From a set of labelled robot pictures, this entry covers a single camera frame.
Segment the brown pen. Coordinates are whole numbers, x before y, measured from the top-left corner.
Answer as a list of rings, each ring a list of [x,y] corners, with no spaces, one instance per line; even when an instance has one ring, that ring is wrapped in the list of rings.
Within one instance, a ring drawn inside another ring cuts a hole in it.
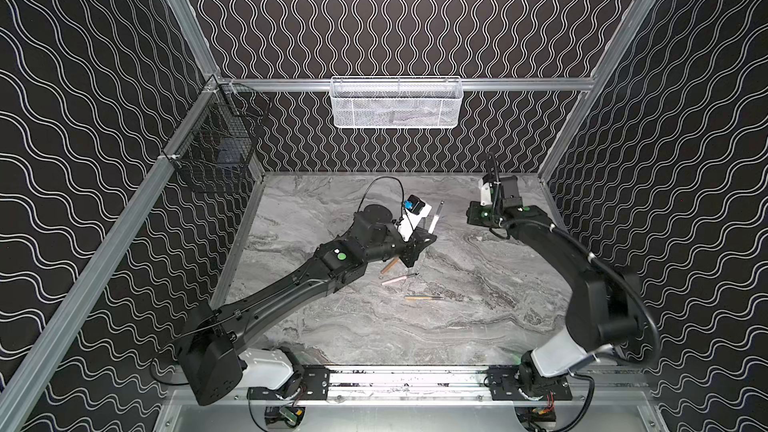
[[[380,271],[381,275],[387,274],[392,268],[394,268],[398,263],[400,262],[399,257],[394,257],[391,261],[389,261]]]

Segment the white pink pen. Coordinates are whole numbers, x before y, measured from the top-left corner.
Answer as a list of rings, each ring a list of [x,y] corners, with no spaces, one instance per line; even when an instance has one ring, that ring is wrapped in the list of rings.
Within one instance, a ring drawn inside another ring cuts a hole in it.
[[[440,219],[440,217],[442,215],[443,207],[444,207],[444,202],[440,201],[436,211],[434,212],[434,214],[432,216],[432,219],[431,219],[431,222],[430,222],[430,225],[429,225],[429,228],[428,228],[428,233],[429,234],[433,234],[435,232],[437,223],[438,223],[438,221],[439,221],[439,219]]]

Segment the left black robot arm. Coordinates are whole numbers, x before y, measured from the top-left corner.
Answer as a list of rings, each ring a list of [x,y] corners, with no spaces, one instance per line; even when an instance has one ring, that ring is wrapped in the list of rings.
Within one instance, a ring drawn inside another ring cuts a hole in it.
[[[353,215],[343,234],[321,244],[300,267],[239,301],[194,308],[174,342],[186,381],[200,406],[211,405],[241,382],[242,354],[269,328],[312,301],[334,294],[362,277],[369,264],[393,258],[411,268],[437,237],[421,225],[432,207],[411,195],[400,219],[380,204]]]

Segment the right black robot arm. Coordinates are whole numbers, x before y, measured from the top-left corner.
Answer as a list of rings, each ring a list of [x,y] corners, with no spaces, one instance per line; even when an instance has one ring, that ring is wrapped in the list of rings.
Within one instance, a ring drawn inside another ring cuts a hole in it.
[[[479,179],[478,188],[480,199],[470,203],[467,223],[526,244],[571,289],[564,328],[521,359],[531,381],[575,372],[600,358],[644,368],[658,362],[660,331],[634,275],[616,271],[541,208],[525,205],[515,176],[488,172]]]

